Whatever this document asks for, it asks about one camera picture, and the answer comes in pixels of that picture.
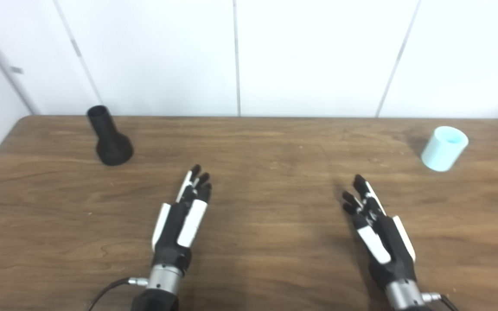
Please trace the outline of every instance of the light blue cylinder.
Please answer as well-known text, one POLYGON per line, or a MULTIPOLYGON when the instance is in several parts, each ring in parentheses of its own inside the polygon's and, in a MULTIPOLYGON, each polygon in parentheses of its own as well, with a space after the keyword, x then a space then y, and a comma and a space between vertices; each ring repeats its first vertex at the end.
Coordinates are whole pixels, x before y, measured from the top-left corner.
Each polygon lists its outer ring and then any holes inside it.
POLYGON ((433 131, 421 159, 433 171, 448 171, 468 146, 468 137, 450 126, 440 126, 433 131))

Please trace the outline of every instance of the cup opening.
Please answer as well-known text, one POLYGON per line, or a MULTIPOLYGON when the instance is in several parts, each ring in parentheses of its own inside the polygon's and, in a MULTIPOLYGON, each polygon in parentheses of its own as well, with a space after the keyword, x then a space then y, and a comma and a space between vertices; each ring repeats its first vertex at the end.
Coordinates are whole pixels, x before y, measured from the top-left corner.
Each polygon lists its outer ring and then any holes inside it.
POLYGON ((450 144, 461 144, 467 143, 468 137, 462 131, 450 127, 450 126, 440 126, 435 129, 435 136, 437 139, 448 142, 450 144))
POLYGON ((107 107, 103 105, 93 106, 87 111, 87 115, 90 118, 101 117, 104 116, 105 114, 109 114, 109 111, 107 110, 107 107))

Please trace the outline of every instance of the black cable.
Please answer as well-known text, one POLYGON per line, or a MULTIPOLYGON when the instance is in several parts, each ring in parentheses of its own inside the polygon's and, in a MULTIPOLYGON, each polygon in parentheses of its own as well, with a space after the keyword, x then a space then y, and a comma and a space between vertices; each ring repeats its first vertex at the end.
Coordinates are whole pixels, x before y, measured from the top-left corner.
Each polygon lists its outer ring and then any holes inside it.
POLYGON ((115 287, 117 287, 117 286, 120 286, 120 285, 128 285, 128 280, 129 280, 129 279, 130 279, 130 278, 121 278, 121 279, 119 279, 119 280, 117 280, 117 281, 112 282, 111 284, 109 284, 109 286, 107 286, 107 287, 103 288, 103 289, 99 292, 99 294, 97 294, 97 295, 95 296, 95 298, 94 298, 93 300, 91 300, 91 303, 89 303, 89 305, 87 305, 87 307, 86 307, 86 311, 91 311, 91 309, 93 309, 93 306, 95 305, 95 303, 97 303, 97 301, 98 301, 101 297, 103 297, 103 295, 105 295, 105 293, 106 293, 106 292, 108 292, 110 289, 113 289, 113 288, 115 288, 115 287))
POLYGON ((458 308, 453 305, 453 303, 449 300, 449 297, 447 297, 446 295, 441 295, 441 302, 444 303, 447 308, 449 308, 449 310, 458 311, 458 308))

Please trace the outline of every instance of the black fingertip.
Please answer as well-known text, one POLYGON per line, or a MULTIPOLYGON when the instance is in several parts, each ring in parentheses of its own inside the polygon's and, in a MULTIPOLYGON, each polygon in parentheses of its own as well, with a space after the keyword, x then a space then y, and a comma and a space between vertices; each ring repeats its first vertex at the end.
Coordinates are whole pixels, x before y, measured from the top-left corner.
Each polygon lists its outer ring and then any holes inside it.
POLYGON ((358 206, 361 206, 361 204, 359 203, 359 201, 356 199, 356 197, 354 197, 354 195, 352 195, 351 193, 348 193, 347 191, 344 191, 343 192, 343 195, 342 195, 343 199, 345 201, 347 201, 348 203, 350 203, 351 205, 354 205, 355 207, 358 207, 358 206))
POLYGON ((197 175, 199 175, 199 172, 201 172, 201 165, 195 165, 192 168, 192 178, 191 178, 191 181, 195 181, 197 175))
POLYGON ((349 203, 343 203, 343 210, 349 215, 356 214, 356 207, 352 206, 349 203))
POLYGON ((364 179, 361 175, 354 176, 353 187, 356 189, 361 198, 364 198, 364 196, 370 192, 368 186, 366 185, 366 179, 364 179))
POLYGON ((199 177, 199 181, 197 182, 197 185, 195 185, 196 188, 201 187, 204 183, 206 183, 209 179, 211 178, 211 175, 209 173, 204 173, 199 177))

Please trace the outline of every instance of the robotic hand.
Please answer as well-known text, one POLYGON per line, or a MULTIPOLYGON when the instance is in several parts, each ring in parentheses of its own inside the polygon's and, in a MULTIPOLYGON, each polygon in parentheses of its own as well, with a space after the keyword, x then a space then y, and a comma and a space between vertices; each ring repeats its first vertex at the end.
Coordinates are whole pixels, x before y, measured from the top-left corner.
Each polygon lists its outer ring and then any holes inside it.
POLYGON ((164 203, 152 238, 152 269, 146 290, 132 302, 132 311, 177 311, 178 289, 192 260, 190 247, 207 208, 211 184, 201 167, 188 171, 176 203, 164 203))
POLYGON ((441 300, 449 309, 457 311, 444 295, 420 292, 416 283, 415 250, 401 219, 386 215, 374 190, 361 175, 356 175, 353 186, 361 200, 345 191, 343 209, 351 215, 354 228, 368 249, 372 279, 385 291, 393 310, 431 311, 426 303, 441 300))

